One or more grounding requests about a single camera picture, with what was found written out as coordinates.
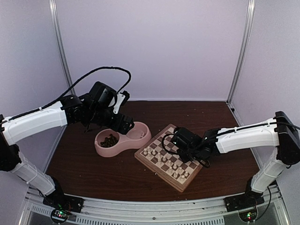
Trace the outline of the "light chess piece tall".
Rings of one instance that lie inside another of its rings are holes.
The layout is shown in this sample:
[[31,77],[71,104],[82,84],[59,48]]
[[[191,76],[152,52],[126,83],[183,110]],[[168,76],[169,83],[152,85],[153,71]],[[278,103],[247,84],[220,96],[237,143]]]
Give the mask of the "light chess piece tall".
[[162,162],[161,162],[161,159],[162,159],[162,155],[160,154],[160,152],[157,154],[157,163],[160,165]]

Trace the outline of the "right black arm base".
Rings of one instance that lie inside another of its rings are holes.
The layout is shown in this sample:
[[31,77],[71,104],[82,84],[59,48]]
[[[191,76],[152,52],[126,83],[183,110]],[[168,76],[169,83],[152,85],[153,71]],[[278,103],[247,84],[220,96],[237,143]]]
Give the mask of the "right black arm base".
[[246,196],[245,194],[234,195],[224,199],[227,212],[237,211],[241,221],[250,223],[254,222],[258,217],[257,206],[263,204],[264,198]]

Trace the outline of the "pink double bowl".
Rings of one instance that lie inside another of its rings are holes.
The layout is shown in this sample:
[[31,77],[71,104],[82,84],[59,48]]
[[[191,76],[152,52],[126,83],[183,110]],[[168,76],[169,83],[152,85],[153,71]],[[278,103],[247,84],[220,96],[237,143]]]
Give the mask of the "pink double bowl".
[[[126,135],[122,135],[111,129],[100,131],[94,141],[97,154],[105,158],[110,158],[125,150],[140,149],[143,147],[152,138],[150,129],[142,122],[136,121],[134,124],[134,127]],[[108,138],[110,134],[116,138],[117,142],[112,147],[102,147],[100,143],[104,142],[105,138]]]

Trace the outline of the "wooden chess board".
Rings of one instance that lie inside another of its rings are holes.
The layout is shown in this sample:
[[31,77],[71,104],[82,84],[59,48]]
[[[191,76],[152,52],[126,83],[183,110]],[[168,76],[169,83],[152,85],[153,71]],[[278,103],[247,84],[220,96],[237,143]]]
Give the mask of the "wooden chess board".
[[166,150],[178,150],[178,148],[171,143],[170,136],[165,138],[165,148],[162,148],[161,141],[163,137],[166,134],[173,133],[174,129],[175,126],[169,124],[145,146],[141,147],[135,153],[135,158],[173,188],[183,192],[202,169],[202,165],[198,161],[184,163],[178,155],[172,155],[166,152]]

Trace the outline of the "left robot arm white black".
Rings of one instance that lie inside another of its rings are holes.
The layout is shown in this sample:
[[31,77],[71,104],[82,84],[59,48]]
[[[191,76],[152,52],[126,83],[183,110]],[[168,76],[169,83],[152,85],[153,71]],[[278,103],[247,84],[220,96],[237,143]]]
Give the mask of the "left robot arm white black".
[[41,172],[20,152],[17,142],[55,127],[81,123],[105,126],[120,134],[134,127],[131,117],[119,112],[129,99],[127,91],[121,93],[101,82],[82,95],[63,95],[49,106],[40,107],[22,115],[0,118],[0,169],[14,173],[38,189],[57,208],[67,204],[67,197],[59,182]]

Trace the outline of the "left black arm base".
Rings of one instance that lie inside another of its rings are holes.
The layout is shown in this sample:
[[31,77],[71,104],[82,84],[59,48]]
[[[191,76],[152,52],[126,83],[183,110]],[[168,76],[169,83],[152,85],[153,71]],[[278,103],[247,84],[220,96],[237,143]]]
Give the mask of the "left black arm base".
[[76,214],[81,213],[84,199],[70,195],[64,196],[62,203],[54,203],[49,198],[43,199],[43,204],[51,206],[50,219],[56,224],[62,224],[71,219],[76,219]]

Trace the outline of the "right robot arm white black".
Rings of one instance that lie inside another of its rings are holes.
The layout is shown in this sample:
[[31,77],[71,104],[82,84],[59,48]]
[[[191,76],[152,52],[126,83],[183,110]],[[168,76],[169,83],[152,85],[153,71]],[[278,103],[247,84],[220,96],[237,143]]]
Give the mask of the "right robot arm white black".
[[171,143],[178,147],[184,161],[206,162],[209,157],[234,150],[273,146],[275,149],[263,168],[249,179],[240,203],[250,207],[284,169],[300,161],[299,127],[278,111],[266,121],[234,128],[207,130],[203,137],[184,127],[176,127]]

